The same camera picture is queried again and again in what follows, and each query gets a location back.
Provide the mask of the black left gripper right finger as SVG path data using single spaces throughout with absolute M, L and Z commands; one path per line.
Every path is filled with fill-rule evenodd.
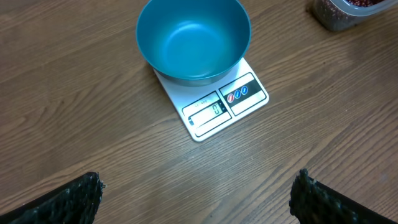
M 301 224 L 397 224 L 311 178 L 306 169 L 292 184 L 289 207 Z

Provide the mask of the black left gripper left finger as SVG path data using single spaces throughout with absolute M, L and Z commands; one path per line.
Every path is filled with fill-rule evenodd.
M 41 197 L 1 215 L 1 223 L 92 224 L 102 201 L 99 173 L 87 172 Z

